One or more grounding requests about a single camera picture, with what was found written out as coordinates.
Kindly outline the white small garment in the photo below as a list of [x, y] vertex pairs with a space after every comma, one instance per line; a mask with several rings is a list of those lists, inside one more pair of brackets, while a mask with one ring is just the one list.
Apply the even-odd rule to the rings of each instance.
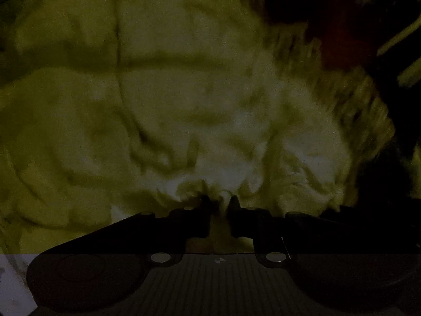
[[251, 0], [5, 0], [1, 252], [203, 193], [319, 215], [395, 132], [360, 69]]

